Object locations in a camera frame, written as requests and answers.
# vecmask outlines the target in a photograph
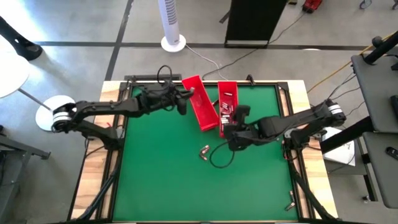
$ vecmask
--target white tower fan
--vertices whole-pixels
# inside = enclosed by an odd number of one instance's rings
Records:
[[[187,40],[180,34],[178,28],[175,0],[158,0],[158,2],[165,34],[160,44],[167,52],[179,52],[185,47]]]

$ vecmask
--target black clamp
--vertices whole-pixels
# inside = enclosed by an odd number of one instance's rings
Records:
[[[256,85],[256,82],[254,82],[254,79],[253,79],[253,76],[252,75],[248,75],[247,77],[246,77],[246,80],[247,81],[250,81],[250,85],[251,86],[255,86]]]

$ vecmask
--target black table leg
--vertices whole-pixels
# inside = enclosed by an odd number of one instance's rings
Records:
[[[51,152],[45,152],[45,151],[37,149],[35,147],[28,146],[23,143],[19,143],[17,141],[11,140],[4,136],[0,136],[0,146],[4,146],[9,149],[14,149],[14,150],[18,150],[18,151],[25,151],[25,152],[31,153],[32,155],[40,156],[42,159],[48,159],[51,154]]]
[[[327,153],[339,146],[346,144],[362,136],[362,133],[374,131],[370,116],[358,121],[354,125],[342,130],[342,132],[322,141],[320,143],[322,153]]]
[[[43,52],[43,48],[41,46],[32,43],[20,35],[1,16],[0,35],[2,35],[14,47],[17,54],[26,58],[26,60],[36,59]]]

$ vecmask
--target green table surface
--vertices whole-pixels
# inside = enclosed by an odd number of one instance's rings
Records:
[[[217,87],[206,90],[218,99]],[[239,104],[251,106],[246,122],[279,115],[274,86],[239,86]],[[284,210],[292,183],[281,142],[237,152],[225,169],[199,158],[203,146],[224,141],[218,128],[200,131],[190,103],[185,116],[160,110],[129,119],[114,221],[297,220],[296,209]],[[213,159],[230,157],[225,146]]]

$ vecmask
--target white round base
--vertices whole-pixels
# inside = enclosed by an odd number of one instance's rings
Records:
[[[175,52],[179,52],[182,49],[184,49],[185,44],[187,44],[187,40],[185,39],[185,37],[183,35],[180,34],[180,42],[178,44],[175,45],[170,45],[167,42],[166,37],[162,38],[162,41],[160,42],[160,44],[162,45],[162,48],[167,51],[167,52],[171,52],[171,53],[175,53]]]
[[[44,104],[51,108],[51,110],[55,110],[58,107],[67,104],[74,103],[75,101],[69,96],[57,95],[50,97],[48,100],[44,101]],[[52,127],[52,111],[44,108],[44,106],[40,106],[40,108],[36,112],[36,123],[39,128],[44,131],[51,131]]]

